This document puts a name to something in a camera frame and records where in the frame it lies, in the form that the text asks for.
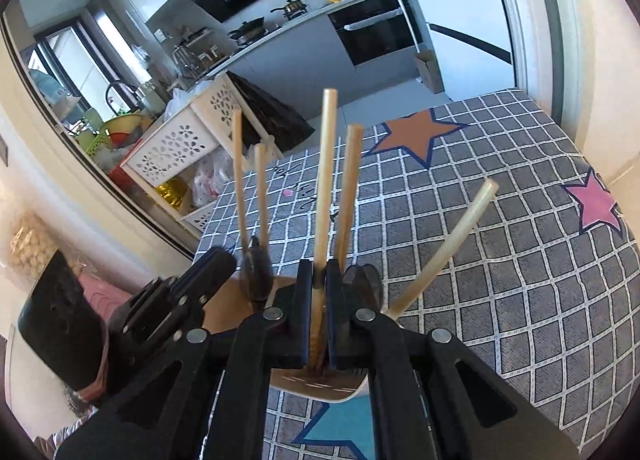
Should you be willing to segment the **dark transparent spoon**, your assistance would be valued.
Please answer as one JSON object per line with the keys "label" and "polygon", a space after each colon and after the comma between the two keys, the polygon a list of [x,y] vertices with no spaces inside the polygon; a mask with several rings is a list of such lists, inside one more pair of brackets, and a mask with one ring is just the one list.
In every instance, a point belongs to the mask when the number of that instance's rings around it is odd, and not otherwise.
{"label": "dark transparent spoon", "polygon": [[384,285],[378,272],[371,264],[351,265],[343,275],[345,287],[352,287],[358,292],[364,307],[380,311],[384,301]]}

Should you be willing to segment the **grey checked tablecloth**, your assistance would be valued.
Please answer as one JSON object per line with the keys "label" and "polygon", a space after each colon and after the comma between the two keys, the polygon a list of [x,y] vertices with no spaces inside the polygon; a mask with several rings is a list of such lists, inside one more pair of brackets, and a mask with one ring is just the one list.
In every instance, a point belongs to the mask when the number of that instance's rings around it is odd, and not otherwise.
{"label": "grey checked tablecloth", "polygon": [[586,459],[639,454],[639,241],[593,166],[509,89],[446,102],[413,82],[345,104],[364,127],[348,256],[397,297],[486,179],[495,201],[401,317],[465,342]]}

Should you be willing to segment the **kitchen faucet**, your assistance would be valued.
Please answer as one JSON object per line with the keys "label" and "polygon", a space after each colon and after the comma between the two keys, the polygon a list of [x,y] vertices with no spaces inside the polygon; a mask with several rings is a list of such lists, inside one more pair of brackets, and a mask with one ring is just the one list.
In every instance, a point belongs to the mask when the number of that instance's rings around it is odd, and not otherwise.
{"label": "kitchen faucet", "polygon": [[141,110],[138,88],[126,80],[116,79],[110,82],[105,89],[104,100],[116,116]]}

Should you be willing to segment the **black built-in oven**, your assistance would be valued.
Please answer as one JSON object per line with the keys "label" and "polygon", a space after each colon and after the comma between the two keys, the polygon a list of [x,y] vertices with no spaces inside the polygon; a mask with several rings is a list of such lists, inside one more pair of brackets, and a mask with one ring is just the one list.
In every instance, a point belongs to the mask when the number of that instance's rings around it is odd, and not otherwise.
{"label": "black built-in oven", "polygon": [[355,66],[424,45],[410,0],[364,0],[330,13],[329,20]]}

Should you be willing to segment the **white refrigerator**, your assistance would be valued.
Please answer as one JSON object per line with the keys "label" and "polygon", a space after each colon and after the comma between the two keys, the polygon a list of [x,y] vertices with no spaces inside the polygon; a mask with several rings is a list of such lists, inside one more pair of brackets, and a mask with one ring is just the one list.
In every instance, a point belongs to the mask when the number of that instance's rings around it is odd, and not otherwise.
{"label": "white refrigerator", "polygon": [[515,84],[508,19],[502,0],[417,0],[454,101]]}

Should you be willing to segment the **pink plastic stool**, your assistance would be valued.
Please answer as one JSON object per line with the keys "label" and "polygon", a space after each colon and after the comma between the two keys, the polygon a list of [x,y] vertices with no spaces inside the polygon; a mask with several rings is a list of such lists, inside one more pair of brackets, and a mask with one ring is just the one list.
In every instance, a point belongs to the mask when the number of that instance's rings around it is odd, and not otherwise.
{"label": "pink plastic stool", "polygon": [[83,272],[78,277],[78,281],[84,290],[86,300],[105,322],[109,321],[116,309],[124,305],[131,297],[128,292],[89,272]]}

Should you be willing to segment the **black handled spoon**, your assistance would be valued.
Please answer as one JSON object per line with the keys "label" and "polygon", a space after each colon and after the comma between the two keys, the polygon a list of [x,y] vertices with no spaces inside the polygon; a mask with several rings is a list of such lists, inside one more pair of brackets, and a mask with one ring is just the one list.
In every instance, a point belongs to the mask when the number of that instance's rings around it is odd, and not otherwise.
{"label": "black handled spoon", "polygon": [[257,306],[265,306],[273,287],[272,264],[268,251],[257,237],[250,239],[241,264],[240,288],[243,295]]}

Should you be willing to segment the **white perforated storage rack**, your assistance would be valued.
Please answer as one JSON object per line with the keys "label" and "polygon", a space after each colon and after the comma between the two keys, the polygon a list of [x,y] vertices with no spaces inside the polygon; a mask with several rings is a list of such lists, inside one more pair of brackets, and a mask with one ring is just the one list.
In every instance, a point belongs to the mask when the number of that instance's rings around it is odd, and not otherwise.
{"label": "white perforated storage rack", "polygon": [[188,191],[182,204],[172,207],[160,197],[157,188],[175,177],[191,179],[195,164],[218,148],[232,154],[232,119],[236,111],[253,126],[271,160],[283,157],[273,135],[268,134],[233,84],[230,73],[223,71],[170,120],[154,123],[122,161],[122,170],[134,183],[194,237],[203,233],[213,203],[194,207],[192,192]]}

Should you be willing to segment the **black garbage bag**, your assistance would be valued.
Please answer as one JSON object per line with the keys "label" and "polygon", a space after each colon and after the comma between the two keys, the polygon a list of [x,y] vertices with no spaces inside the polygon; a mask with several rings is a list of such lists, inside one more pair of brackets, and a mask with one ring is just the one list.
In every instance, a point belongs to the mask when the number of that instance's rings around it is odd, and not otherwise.
{"label": "black garbage bag", "polygon": [[314,128],[294,108],[233,72],[228,76],[281,152],[294,149],[314,133]]}

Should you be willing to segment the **wooden chopstick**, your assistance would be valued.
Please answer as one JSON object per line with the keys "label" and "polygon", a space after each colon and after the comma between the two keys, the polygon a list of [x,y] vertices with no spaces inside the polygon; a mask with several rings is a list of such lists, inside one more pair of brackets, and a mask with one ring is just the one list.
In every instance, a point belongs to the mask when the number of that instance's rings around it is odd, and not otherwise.
{"label": "wooden chopstick", "polygon": [[450,232],[445,239],[444,243],[439,246],[437,252],[423,267],[419,275],[413,279],[409,287],[385,310],[387,317],[397,320],[405,313],[409,306],[422,295],[448,264],[448,261],[450,261],[454,254],[460,249],[460,246],[462,246],[473,228],[484,215],[489,203],[495,198],[498,189],[499,186],[495,180],[489,178],[484,180],[474,200],[466,209],[456,224],[456,227],[452,229],[452,232]]}
{"label": "wooden chopstick", "polygon": [[362,135],[362,125],[348,125],[343,177],[341,181],[340,207],[338,208],[334,242],[334,257],[338,261],[341,270],[346,268],[350,232],[352,231],[352,217],[354,216],[362,151]]}
{"label": "wooden chopstick", "polygon": [[268,250],[268,194],[266,180],[267,146],[258,143],[255,149],[256,188],[259,207],[259,242],[262,248]]}
{"label": "wooden chopstick", "polygon": [[233,148],[233,169],[234,169],[234,191],[236,201],[236,212],[238,213],[238,228],[242,254],[245,255],[248,249],[248,238],[245,219],[244,202],[244,155],[242,142],[242,111],[235,110],[232,117],[232,148]]}
{"label": "wooden chopstick", "polygon": [[337,91],[323,91],[320,129],[320,154],[317,176],[316,222],[314,227],[314,286],[311,295],[310,357],[308,368],[317,370],[322,362],[324,280],[332,194],[333,157],[336,136]]}

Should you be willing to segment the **bag of round nuts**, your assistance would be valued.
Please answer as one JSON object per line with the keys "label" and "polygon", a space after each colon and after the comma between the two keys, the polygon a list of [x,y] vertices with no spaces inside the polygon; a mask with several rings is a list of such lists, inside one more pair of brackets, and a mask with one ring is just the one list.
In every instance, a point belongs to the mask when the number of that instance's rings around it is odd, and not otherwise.
{"label": "bag of round nuts", "polygon": [[35,214],[22,215],[10,240],[10,265],[29,281],[37,281],[58,250],[44,222]]}

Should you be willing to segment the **cardboard box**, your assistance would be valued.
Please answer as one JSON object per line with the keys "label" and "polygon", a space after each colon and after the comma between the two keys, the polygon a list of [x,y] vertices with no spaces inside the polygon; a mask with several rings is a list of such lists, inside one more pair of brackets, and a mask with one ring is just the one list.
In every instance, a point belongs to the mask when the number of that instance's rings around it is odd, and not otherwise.
{"label": "cardboard box", "polygon": [[418,69],[423,84],[431,90],[431,92],[440,94],[445,91],[434,51],[423,50],[416,53],[414,55],[414,62],[416,62],[416,68]]}

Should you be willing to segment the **black cooking wok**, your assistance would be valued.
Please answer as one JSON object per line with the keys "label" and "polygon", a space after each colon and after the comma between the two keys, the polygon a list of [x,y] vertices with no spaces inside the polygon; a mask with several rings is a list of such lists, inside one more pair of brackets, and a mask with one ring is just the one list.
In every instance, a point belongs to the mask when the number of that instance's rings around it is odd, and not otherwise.
{"label": "black cooking wok", "polygon": [[265,18],[260,16],[251,21],[243,21],[235,30],[230,30],[228,37],[234,40],[239,46],[246,46],[267,34]]}

